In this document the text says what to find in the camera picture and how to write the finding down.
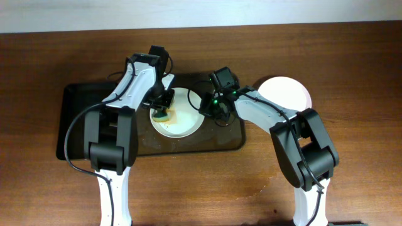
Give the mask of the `green yellow sponge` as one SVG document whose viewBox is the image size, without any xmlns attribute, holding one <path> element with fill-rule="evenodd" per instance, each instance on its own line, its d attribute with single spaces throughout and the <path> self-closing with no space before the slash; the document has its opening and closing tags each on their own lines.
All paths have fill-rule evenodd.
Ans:
<svg viewBox="0 0 402 226">
<path fill-rule="evenodd" d="M 166 122 L 171 119 L 170 109 L 155 110 L 152 113 L 152 120 L 155 122 Z"/>
</svg>

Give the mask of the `white plate bottom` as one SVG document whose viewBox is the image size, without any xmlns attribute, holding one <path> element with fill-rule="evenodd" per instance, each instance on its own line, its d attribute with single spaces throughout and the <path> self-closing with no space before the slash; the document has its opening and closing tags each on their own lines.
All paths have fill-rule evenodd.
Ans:
<svg viewBox="0 0 402 226">
<path fill-rule="evenodd" d="M 167 110 L 169 120 L 155 122 L 152 119 L 156 112 L 154 109 L 149 111 L 149 118 L 157 132 L 166 137 L 178 139 L 193 134 L 202 125 L 205 117 L 190 105 L 187 98 L 188 89 L 175 87 L 173 90 L 175 91 L 174 101 Z"/>
</svg>

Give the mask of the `white plate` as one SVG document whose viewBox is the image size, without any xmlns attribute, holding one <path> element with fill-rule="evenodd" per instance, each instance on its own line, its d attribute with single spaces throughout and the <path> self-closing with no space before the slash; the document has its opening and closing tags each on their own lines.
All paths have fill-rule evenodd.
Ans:
<svg viewBox="0 0 402 226">
<path fill-rule="evenodd" d="M 175 87 L 173 90 L 175 91 L 174 101 L 167 110 L 169 120 L 155 122 L 152 119 L 156 112 L 154 109 L 149 111 L 149 118 L 157 132 L 166 137 L 178 139 L 193 134 L 202 125 L 205 117 L 190 105 L 187 98 L 188 89 Z"/>
<path fill-rule="evenodd" d="M 275 104 L 291 110 L 303 111 L 312 107 L 307 88 L 290 77 L 273 77 L 264 81 L 258 92 Z"/>
</svg>

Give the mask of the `white plate top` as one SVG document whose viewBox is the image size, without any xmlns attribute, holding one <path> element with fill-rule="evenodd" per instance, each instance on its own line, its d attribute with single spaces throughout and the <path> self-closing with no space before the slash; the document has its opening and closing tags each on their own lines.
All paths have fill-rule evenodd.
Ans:
<svg viewBox="0 0 402 226">
<path fill-rule="evenodd" d="M 258 92 L 275 104 L 291 110 L 303 111 L 312 107 L 307 88 L 290 77 L 273 77 L 264 81 Z"/>
</svg>

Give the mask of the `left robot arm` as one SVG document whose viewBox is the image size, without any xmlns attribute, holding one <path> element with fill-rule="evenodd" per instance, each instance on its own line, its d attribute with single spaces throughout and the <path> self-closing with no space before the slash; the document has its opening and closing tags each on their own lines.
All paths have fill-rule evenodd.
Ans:
<svg viewBox="0 0 402 226">
<path fill-rule="evenodd" d="M 175 92 L 175 76 L 162 46 L 126 58 L 122 80 L 100 104 L 85 113 L 84 156 L 90 161 L 100 188 L 101 225 L 131 225 L 128 207 L 129 172 L 138 155 L 136 113 L 154 109 L 156 120 L 168 119 Z"/>
</svg>

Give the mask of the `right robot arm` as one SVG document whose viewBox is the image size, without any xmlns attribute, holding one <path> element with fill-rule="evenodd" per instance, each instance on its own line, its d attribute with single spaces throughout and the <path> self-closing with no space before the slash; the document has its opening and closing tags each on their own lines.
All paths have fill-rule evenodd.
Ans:
<svg viewBox="0 0 402 226">
<path fill-rule="evenodd" d="M 294 225 L 328 225 L 327 188 L 339 154 L 318 112 L 295 109 L 307 91 L 281 82 L 268 98 L 262 89 L 241 87 L 228 67 L 212 72 L 208 82 L 214 90 L 202 96 L 199 113 L 224 122 L 234 116 L 267 132 L 280 170 L 295 189 Z"/>
</svg>

